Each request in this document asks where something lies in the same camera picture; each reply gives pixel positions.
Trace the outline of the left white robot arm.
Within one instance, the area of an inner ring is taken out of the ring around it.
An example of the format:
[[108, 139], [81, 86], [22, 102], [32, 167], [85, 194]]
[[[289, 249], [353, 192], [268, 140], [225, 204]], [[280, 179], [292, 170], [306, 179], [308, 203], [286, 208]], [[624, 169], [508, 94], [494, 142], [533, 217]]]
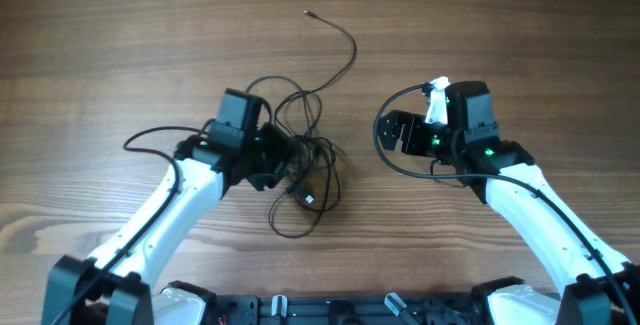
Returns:
[[259, 115], [271, 109], [254, 94], [228, 89], [216, 118], [167, 156], [158, 188], [131, 219], [85, 260], [62, 257], [51, 269], [44, 324], [204, 324], [214, 293], [173, 282], [151, 292], [191, 228], [230, 187], [275, 187], [293, 150], [289, 137]]

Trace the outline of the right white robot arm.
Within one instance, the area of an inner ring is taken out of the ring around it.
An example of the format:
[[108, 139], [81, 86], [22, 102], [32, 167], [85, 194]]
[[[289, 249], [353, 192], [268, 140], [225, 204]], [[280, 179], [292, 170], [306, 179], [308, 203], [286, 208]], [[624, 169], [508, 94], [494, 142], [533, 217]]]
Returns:
[[417, 85], [425, 114], [381, 106], [373, 142], [381, 160], [415, 177], [386, 151], [428, 157], [502, 216], [525, 241], [558, 292], [551, 297], [505, 277], [473, 288], [471, 324], [636, 324], [639, 267], [592, 231], [554, 192], [533, 156], [500, 137], [493, 99], [482, 81], [441, 77]]

